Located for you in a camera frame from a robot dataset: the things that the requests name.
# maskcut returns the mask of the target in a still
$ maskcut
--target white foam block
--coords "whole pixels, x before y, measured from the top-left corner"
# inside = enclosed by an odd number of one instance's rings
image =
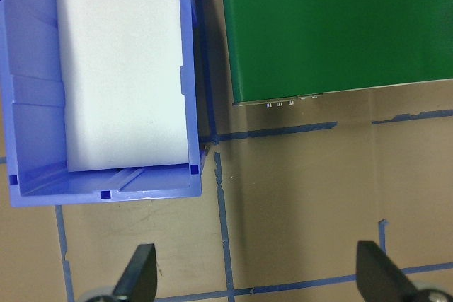
[[[188,162],[179,0],[57,0],[69,171]]]

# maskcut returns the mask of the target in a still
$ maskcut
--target blue painted tape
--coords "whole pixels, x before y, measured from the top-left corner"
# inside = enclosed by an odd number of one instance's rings
[[[389,224],[389,222],[386,219],[383,219],[378,223],[379,227],[379,247],[381,247],[382,251],[384,251],[387,254],[387,249],[386,249],[386,240],[385,240],[385,228]]]
[[[422,265],[403,269],[404,274],[419,274],[421,272],[437,272],[439,270],[453,269],[453,262],[441,263],[438,265]]]
[[[219,217],[220,217],[220,233],[222,235],[222,243],[224,248],[224,262],[225,262],[225,278],[226,290],[228,291],[228,301],[234,302],[234,283],[233,283],[233,269],[231,266],[231,251],[229,249],[229,236],[227,225],[227,208],[225,207],[225,195],[222,188],[222,160],[220,153],[214,154],[215,160],[215,178],[217,181],[217,201],[219,204]]]
[[[210,126],[211,140],[217,140],[217,126],[215,124],[214,97],[212,95],[212,82],[210,76],[210,61],[207,48],[207,33],[205,11],[203,9],[203,0],[195,0],[197,6],[197,17],[199,23],[200,49],[202,54],[203,80],[205,82],[205,97],[207,107],[207,120]]]
[[[281,127],[277,129],[263,129],[244,132],[233,132],[231,134],[220,134],[219,141],[231,141],[233,139],[245,139],[267,136],[278,136],[281,134],[297,134],[300,132],[310,132],[317,130],[329,130],[336,127],[338,122],[317,123],[308,125],[299,125],[296,127]]]
[[[192,294],[192,295],[184,295],[184,296],[175,296],[175,297],[164,297],[164,298],[156,298],[156,302],[187,302],[187,301],[201,301],[207,300],[210,298],[219,298],[219,297],[227,297],[227,291],[213,291],[211,293],[201,293],[201,294]]]
[[[66,296],[68,302],[74,302],[74,290],[72,288],[71,267],[69,261],[66,260],[66,253],[68,251],[66,231],[64,229],[63,208],[61,205],[55,206],[55,217],[57,219],[59,248],[62,254],[64,285],[66,286]]]
[[[442,263],[438,265],[424,265],[420,267],[410,267],[402,269],[404,274],[419,274],[422,272],[436,272],[439,270],[453,269],[453,262]],[[355,281],[355,275],[346,275],[339,277],[330,277],[327,279],[315,279],[312,281],[302,281],[288,284],[278,284],[274,286],[257,286],[254,288],[243,288],[243,289],[234,289],[235,296],[241,295],[251,295],[251,294],[266,294],[266,293],[275,293],[278,291],[289,291],[297,289],[307,289],[314,288],[317,286],[327,286],[330,284],[341,284]],[[227,297],[229,295],[228,291],[215,291],[212,293],[203,293],[203,294],[194,294],[186,296],[177,296],[177,297],[168,297],[168,298],[159,298],[158,302],[184,302],[184,301],[196,301],[204,300],[208,298],[216,297]]]
[[[428,120],[430,118],[441,118],[453,116],[453,110],[438,110],[438,111],[427,111],[421,112],[418,115],[409,115],[408,113],[403,115],[397,115],[391,120],[374,120],[372,124],[386,124],[395,122],[406,122],[409,120]]]

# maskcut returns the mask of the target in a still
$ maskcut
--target metal screw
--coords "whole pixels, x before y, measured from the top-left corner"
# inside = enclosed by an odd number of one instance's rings
[[[431,291],[428,298],[431,302],[448,302],[448,298],[438,291]]]

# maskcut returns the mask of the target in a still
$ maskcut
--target green conveyor belt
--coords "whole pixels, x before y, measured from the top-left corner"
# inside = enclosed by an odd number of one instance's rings
[[[453,78],[453,0],[224,0],[236,104]]]

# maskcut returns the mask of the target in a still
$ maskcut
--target blue plastic bin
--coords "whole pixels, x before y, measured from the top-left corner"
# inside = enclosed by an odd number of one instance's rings
[[[180,0],[189,164],[69,173],[56,0],[0,0],[0,72],[15,207],[201,194],[192,1]]]

